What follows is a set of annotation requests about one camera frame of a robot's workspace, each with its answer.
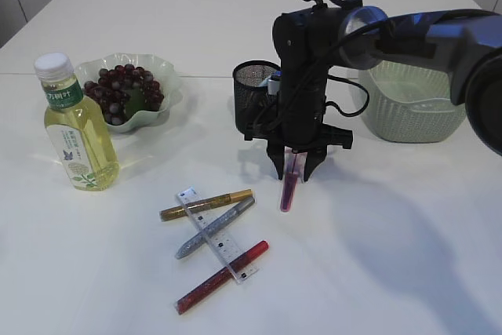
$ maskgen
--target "clear ruler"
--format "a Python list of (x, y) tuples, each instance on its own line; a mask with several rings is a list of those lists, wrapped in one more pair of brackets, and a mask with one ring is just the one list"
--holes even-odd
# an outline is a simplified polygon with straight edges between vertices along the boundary
[(195, 226), (197, 231), (202, 234), (209, 248), (213, 251), (214, 255), (216, 255), (222, 265), (225, 266), (230, 273), (232, 273), (232, 276), (234, 276), (234, 279), (238, 284), (244, 282), (244, 280), (246, 280), (249, 276), (258, 271), (253, 264), (249, 264), (239, 271), (235, 271), (234, 268), (232, 268), (230, 263), (237, 257), (241, 256), (243, 251), (237, 246), (237, 243), (225, 229), (222, 229), (212, 237), (209, 237), (209, 235), (204, 231), (204, 228), (213, 222), (216, 217), (210, 211), (199, 213), (191, 212), (190, 203), (197, 202), (202, 199), (198, 196), (197, 191), (195, 191), (194, 188), (188, 188), (187, 190), (178, 193), (176, 196), (190, 218), (192, 224)]

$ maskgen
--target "glitter pen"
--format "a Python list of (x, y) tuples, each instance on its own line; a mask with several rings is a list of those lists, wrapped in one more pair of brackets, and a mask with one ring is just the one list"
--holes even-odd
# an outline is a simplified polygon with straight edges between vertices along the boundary
[[(248, 264), (251, 264), (256, 258), (268, 250), (267, 241), (258, 242), (251, 249), (235, 258), (231, 263), (234, 271), (242, 270)], [(220, 288), (226, 281), (232, 278), (232, 273), (227, 268), (222, 268), (216, 274), (205, 280), (200, 286), (192, 290), (186, 296), (176, 302), (178, 314), (183, 314), (194, 305), (208, 297), (212, 292)]]
[[(223, 215), (214, 220), (211, 224), (204, 228), (208, 237), (213, 237), (220, 230), (229, 225), (232, 221), (237, 219), (244, 211), (254, 204), (254, 197), (244, 199), (242, 202), (237, 203), (230, 208)], [(192, 254), (196, 249), (204, 245), (206, 239), (201, 232), (194, 235), (191, 239), (186, 241), (177, 251), (176, 259), (181, 259)]]
[[(197, 202), (188, 204), (188, 207), (190, 208), (190, 211), (192, 213), (197, 213), (206, 211), (208, 209), (223, 207), (232, 203), (241, 202), (242, 200), (250, 196), (253, 196), (253, 191), (251, 191), (250, 189), (242, 190), (232, 192), (230, 194), (223, 194), (208, 199), (198, 200)], [(160, 212), (160, 218), (162, 221), (178, 219), (184, 216), (187, 216), (187, 214), (185, 213), (185, 210), (182, 206), (164, 209)]]

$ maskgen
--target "bottle label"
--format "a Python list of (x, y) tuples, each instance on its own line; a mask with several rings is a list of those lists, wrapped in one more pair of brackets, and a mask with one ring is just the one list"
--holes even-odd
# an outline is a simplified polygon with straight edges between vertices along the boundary
[(78, 80), (75, 80), (71, 86), (68, 86), (65, 89), (43, 89), (45, 97), (47, 97), (47, 101), (49, 102), (49, 106), (54, 110), (66, 109), (67, 107), (74, 106), (82, 101), (82, 98), (84, 98), (84, 93), (82, 93)]
[(47, 127), (47, 133), (72, 184), (77, 188), (95, 188), (96, 174), (80, 131), (70, 126), (51, 125)]

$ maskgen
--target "bottle cap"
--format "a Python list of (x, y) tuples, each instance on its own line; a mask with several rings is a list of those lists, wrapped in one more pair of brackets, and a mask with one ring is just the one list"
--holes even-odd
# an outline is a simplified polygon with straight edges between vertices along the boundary
[(73, 66), (65, 54), (48, 53), (35, 61), (35, 74), (43, 82), (59, 82), (73, 75)]

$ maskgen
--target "bunch of grapes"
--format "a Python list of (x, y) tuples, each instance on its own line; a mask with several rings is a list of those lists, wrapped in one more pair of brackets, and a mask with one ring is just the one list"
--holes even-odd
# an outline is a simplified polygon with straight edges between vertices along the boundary
[(133, 114), (129, 114), (126, 104), (132, 96), (141, 94), (142, 107), (137, 110), (158, 111), (164, 95), (160, 83), (154, 80), (154, 75), (143, 67), (132, 64), (121, 64), (113, 70), (101, 68), (97, 82), (88, 81), (84, 84), (86, 96), (92, 98), (101, 106), (104, 120), (114, 126), (120, 126)]

